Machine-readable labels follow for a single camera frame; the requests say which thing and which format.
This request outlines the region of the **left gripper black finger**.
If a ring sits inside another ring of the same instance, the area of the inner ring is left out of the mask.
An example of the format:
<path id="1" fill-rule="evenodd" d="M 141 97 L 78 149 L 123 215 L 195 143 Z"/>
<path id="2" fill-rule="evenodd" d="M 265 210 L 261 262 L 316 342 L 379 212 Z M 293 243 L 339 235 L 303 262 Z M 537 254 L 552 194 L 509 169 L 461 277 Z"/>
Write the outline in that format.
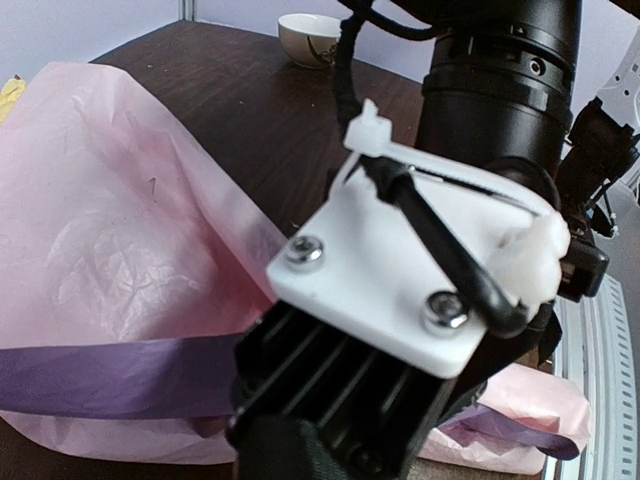
<path id="1" fill-rule="evenodd" d="M 320 430 L 291 417 L 236 417 L 236 479 L 356 479 Z"/>

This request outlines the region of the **purple wrapping paper sheet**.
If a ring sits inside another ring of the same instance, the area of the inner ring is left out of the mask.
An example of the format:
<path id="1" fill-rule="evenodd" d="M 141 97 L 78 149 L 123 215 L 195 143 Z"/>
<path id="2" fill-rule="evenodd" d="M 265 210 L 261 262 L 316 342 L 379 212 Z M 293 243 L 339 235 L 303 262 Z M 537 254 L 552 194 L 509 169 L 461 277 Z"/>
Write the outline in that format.
<path id="1" fill-rule="evenodd" d="M 291 239 L 128 73 L 47 65 L 1 127 L 2 410 L 196 444 Z"/>

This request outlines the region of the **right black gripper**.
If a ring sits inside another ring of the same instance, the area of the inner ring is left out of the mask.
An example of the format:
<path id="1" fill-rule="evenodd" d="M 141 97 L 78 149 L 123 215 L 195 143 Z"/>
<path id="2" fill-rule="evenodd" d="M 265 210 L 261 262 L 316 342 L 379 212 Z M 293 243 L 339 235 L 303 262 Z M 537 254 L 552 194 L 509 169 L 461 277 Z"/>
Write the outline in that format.
<path id="1" fill-rule="evenodd" d="M 595 296 L 609 265 L 609 257 L 595 246 L 593 235 L 588 233 L 591 224 L 586 219 L 586 204 L 606 177 L 571 159 L 560 164 L 555 177 L 525 159 L 496 159 L 484 168 L 532 189 L 560 209 L 568 222 L 571 243 L 560 261 L 560 283 L 554 294 L 572 301 Z M 542 304 L 517 337 L 505 340 L 488 334 L 483 338 L 449 400 L 450 416 L 476 403 L 488 389 L 489 378 L 520 357 L 534 350 L 541 361 L 551 356 L 562 336 L 553 306 L 552 300 Z"/>

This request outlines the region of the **aluminium front rail frame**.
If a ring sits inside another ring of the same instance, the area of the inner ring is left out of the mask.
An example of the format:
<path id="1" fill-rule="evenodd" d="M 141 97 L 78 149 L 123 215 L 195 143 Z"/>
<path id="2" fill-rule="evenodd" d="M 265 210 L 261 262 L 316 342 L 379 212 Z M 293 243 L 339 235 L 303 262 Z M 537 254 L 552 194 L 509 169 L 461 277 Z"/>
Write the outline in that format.
<path id="1" fill-rule="evenodd" d="M 633 349 L 621 283 L 607 275 L 597 295 L 555 306 L 563 338 L 554 375 L 574 382 L 591 406 L 592 437 L 571 461 L 549 457 L 543 479 L 635 479 L 639 467 Z"/>

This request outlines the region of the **small white floral cup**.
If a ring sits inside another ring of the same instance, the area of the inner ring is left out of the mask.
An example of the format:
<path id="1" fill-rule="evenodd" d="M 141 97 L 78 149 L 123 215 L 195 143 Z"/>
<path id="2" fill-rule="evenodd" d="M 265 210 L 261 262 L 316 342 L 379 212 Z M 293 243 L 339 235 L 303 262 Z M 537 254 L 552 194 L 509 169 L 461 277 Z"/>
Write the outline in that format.
<path id="1" fill-rule="evenodd" d="M 334 64 L 340 23 L 325 15 L 286 14 L 278 18 L 278 39 L 295 64 L 310 69 L 328 68 Z"/>

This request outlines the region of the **bright yellow fake flower stem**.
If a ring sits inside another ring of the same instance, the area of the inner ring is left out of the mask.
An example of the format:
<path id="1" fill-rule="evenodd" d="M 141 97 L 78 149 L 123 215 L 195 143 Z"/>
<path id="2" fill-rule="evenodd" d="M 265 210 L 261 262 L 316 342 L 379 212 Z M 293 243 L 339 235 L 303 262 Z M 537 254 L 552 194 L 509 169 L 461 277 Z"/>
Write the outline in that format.
<path id="1" fill-rule="evenodd" d="M 2 87 L 0 94 L 0 124 L 6 120 L 26 88 L 27 82 L 19 76 L 10 78 Z"/>

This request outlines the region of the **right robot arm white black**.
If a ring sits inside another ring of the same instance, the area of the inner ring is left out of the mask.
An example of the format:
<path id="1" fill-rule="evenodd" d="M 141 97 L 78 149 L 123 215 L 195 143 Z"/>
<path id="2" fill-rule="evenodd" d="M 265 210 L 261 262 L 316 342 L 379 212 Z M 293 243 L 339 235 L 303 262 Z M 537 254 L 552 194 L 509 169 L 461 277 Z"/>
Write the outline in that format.
<path id="1" fill-rule="evenodd" d="M 422 279 L 447 282 L 376 327 L 371 345 L 392 351 L 354 388 L 377 426 L 435 426 L 493 374 L 542 341 L 556 343 L 558 297 L 577 300 L 597 287 L 607 259 L 574 232 L 592 175 L 572 180 L 559 163 L 567 132 L 604 124 L 598 102 L 570 113 L 580 27 L 576 1 L 406 1 L 424 30 L 384 19 L 368 1 L 355 3 L 341 25 L 334 97 L 341 125 L 362 109 L 351 63 L 365 23 L 409 40 L 433 40 L 416 147 L 455 165 L 508 179 L 548 203 L 549 214 L 498 238 L 486 262 L 473 258 L 455 226 L 482 227 L 502 217 L 506 198 L 461 179 L 423 177 L 405 163 L 361 156 L 375 188 L 374 225 L 422 254 Z"/>

